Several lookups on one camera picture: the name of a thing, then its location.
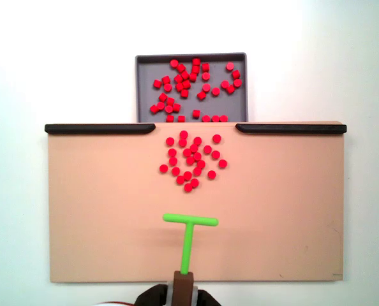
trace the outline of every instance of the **gray plastic tray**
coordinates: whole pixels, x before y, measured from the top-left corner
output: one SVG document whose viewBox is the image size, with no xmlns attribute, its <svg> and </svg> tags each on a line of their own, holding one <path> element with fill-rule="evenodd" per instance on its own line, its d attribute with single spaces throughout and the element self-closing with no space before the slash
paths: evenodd
<svg viewBox="0 0 379 306">
<path fill-rule="evenodd" d="M 170 61 L 177 59 L 186 67 L 186 71 L 191 73 L 192 59 L 199 57 L 201 64 L 209 63 L 209 73 L 211 78 L 205 82 L 202 80 L 202 69 L 195 83 L 191 83 L 189 96 L 186 99 L 181 98 L 179 92 L 176 91 L 174 77 L 178 74 L 176 69 L 171 68 Z M 221 82 L 228 80 L 230 84 L 233 82 L 231 72 L 226 69 L 227 62 L 235 64 L 234 70 L 241 73 L 240 86 L 232 95 L 228 95 L 221 88 Z M 153 87 L 155 79 L 161 80 L 162 77 L 168 75 L 171 79 L 172 91 L 165 92 L 163 87 L 156 89 Z M 186 54 L 186 55 L 138 55 L 136 56 L 136 78 L 137 78 L 137 120 L 139 122 L 165 122 L 167 113 L 160 111 L 153 114 L 150 107 L 158 103 L 158 96 L 164 92 L 167 96 L 175 99 L 176 103 L 181 104 L 179 113 L 172 113 L 174 122 L 177 122 L 178 115 L 184 115 L 186 122 L 201 122 L 203 115 L 227 115 L 228 121 L 231 122 L 247 122 L 248 121 L 248 92 L 247 92 L 247 73 L 246 73 L 246 54 L 245 53 L 229 53 L 229 54 Z M 203 84 L 208 83 L 213 87 L 219 87 L 221 93 L 218 97 L 214 97 L 211 91 L 207 97 L 200 101 L 197 94 L 202 90 Z M 193 110 L 200 110 L 199 119 L 192 116 Z"/>
</svg>

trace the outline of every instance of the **cluster of red discs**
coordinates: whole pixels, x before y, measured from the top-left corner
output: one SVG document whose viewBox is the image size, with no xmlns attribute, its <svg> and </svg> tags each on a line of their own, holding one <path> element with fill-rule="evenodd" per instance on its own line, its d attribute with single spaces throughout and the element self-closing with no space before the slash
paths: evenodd
<svg viewBox="0 0 379 306">
<path fill-rule="evenodd" d="M 222 137 L 218 134 L 214 135 L 212 137 L 212 141 L 215 144 L 220 143 L 222 140 Z M 185 159 L 185 163 L 188 166 L 193 166 L 192 172 L 190 171 L 185 171 L 182 175 L 181 169 L 177 166 L 178 164 L 178 159 L 177 159 L 177 150 L 172 148 L 174 145 L 175 140 L 172 137 L 168 137 L 166 139 L 166 144 L 168 147 L 171 147 L 168 150 L 168 164 L 173 167 L 171 169 L 171 174 L 176 178 L 176 182 L 178 185 L 183 185 L 184 184 L 184 190 L 185 192 L 189 193 L 191 192 L 194 188 L 197 188 L 199 186 L 199 180 L 195 177 L 201 176 L 206 163 L 202 159 L 202 153 L 205 156 L 211 156 L 213 160 L 219 160 L 218 161 L 218 166 L 221 169 L 225 169 L 228 166 L 228 163 L 225 159 L 220 159 L 221 153 L 218 150 L 213 150 L 210 145 L 204 145 L 203 148 L 201 148 L 202 144 L 202 139 L 201 137 L 195 137 L 193 139 L 193 143 L 189 145 L 188 147 L 188 132 L 187 131 L 181 131 L 179 133 L 179 141 L 178 141 L 178 146 L 182 148 L 182 157 Z M 168 165 L 167 164 L 162 164 L 160 166 L 160 172 L 166 173 L 168 171 Z M 216 178 L 216 172 L 214 170 L 209 170 L 207 172 L 207 176 L 210 180 L 214 180 Z"/>
</svg>

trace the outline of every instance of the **tan board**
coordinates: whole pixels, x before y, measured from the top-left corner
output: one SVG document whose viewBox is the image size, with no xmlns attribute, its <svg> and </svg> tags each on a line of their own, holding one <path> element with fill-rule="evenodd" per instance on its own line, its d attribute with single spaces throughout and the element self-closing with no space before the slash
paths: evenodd
<svg viewBox="0 0 379 306">
<path fill-rule="evenodd" d="M 204 171 L 189 194 L 159 172 L 167 137 L 182 154 L 183 129 L 189 142 L 200 136 L 228 161 L 220 170 L 205 157 L 205 170 L 218 176 L 210 181 Z M 51 281 L 172 279 L 184 225 L 164 222 L 164 213 L 219 219 L 217 227 L 195 228 L 189 269 L 197 281 L 341 280 L 343 147 L 343 135 L 249 135 L 233 122 L 160 123 L 146 135 L 49 135 Z"/>
</svg>

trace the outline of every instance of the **green t-shaped pusher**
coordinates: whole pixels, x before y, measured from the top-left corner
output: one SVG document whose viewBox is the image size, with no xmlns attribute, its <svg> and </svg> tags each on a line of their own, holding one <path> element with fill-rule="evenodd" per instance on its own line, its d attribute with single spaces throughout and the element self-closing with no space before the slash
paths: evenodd
<svg viewBox="0 0 379 306">
<path fill-rule="evenodd" d="M 181 274 L 187 275 L 190 269 L 190 257 L 192 248 L 192 237 L 194 235 L 194 225 L 206 225 L 206 226 L 217 226 L 218 219 L 206 218 L 206 217 L 196 217 L 194 215 L 176 215 L 176 214 L 165 214 L 163 220 L 167 222 L 177 222 L 185 223 L 185 235 L 184 235 L 184 248 L 182 250 L 181 259 Z"/>
</svg>

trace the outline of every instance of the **white wall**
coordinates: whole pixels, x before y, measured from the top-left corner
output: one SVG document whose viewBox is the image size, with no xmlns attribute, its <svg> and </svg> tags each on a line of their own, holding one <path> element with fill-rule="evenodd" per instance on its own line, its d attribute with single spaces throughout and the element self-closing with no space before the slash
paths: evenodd
<svg viewBox="0 0 379 306">
<path fill-rule="evenodd" d="M 250 121 L 348 125 L 345 280 L 201 287 L 223 305 L 379 305 L 379 1 L 319 2 L 0 1 L 0 305 L 149 287 L 49 282 L 43 126 L 134 122 L 137 54 L 206 52 L 247 53 Z"/>
</svg>

